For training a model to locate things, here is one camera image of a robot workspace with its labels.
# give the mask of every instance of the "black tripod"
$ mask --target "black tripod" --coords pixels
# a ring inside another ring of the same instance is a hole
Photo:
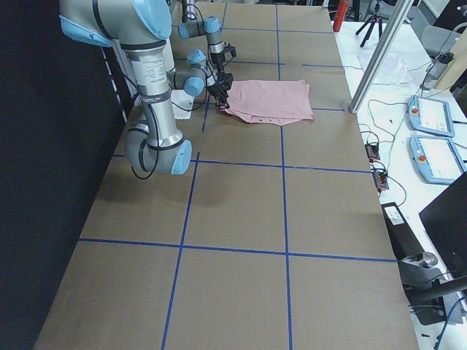
[[[360,27],[360,29],[357,30],[357,33],[355,35],[360,34],[360,32],[370,23],[370,28],[368,28],[368,31],[365,34],[365,37],[363,38],[362,43],[360,44],[360,47],[365,46],[365,43],[368,39],[370,39],[371,31],[373,31],[374,24],[378,22],[378,32],[379,32],[379,38],[381,39],[382,35],[382,18],[379,15],[379,8],[381,5],[379,4],[379,0],[377,1],[377,4],[374,5],[374,15],[372,15],[366,22]]]

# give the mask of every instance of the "black wall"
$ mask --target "black wall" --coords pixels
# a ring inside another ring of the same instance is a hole
[[[123,129],[58,1],[0,1],[0,349],[30,349]]]
[[[466,0],[450,0],[443,12],[439,15],[438,19],[436,19],[434,25],[451,31],[458,24],[467,22],[467,19],[462,16],[462,12],[458,10],[459,6],[463,6],[465,4],[467,4]]]

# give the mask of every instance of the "black monitor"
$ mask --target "black monitor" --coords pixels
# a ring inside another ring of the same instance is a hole
[[[420,212],[426,233],[454,277],[467,274],[467,173]]]

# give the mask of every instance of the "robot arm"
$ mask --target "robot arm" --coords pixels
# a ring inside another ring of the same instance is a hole
[[[208,84],[209,93],[216,100],[228,108],[227,91],[231,89],[234,77],[224,70],[226,58],[229,54],[236,57],[236,48],[226,44],[222,40],[220,21],[217,17],[208,17],[206,20],[198,20],[195,8],[196,0],[182,0],[182,24],[178,26],[179,35],[182,39],[205,36],[207,38],[210,60],[208,65],[214,66],[216,70],[215,84]]]
[[[154,171],[185,173],[190,165],[192,147],[175,124],[171,87],[175,83],[183,84],[189,94],[197,96],[205,81],[208,89],[219,82],[213,74],[209,76],[203,71],[202,66],[208,64],[205,59],[193,62],[190,71],[180,75],[183,81],[177,80],[174,74],[168,79],[162,55],[171,34],[171,15],[166,1],[60,0],[60,11],[65,35],[101,47],[111,47],[112,40],[119,39],[133,66],[143,114],[126,136],[128,162],[150,175]],[[227,95],[225,90],[214,92],[224,99]]]

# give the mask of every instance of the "sticker label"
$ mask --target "sticker label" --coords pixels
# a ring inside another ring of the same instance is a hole
[[[132,61],[132,64],[139,85],[150,85],[167,80],[166,67],[162,58],[146,62]]]
[[[394,206],[387,206],[385,208],[386,214],[389,217],[389,220],[393,223],[393,225],[400,225],[404,223],[404,219],[402,219],[402,216],[399,214],[397,211],[397,208]]]

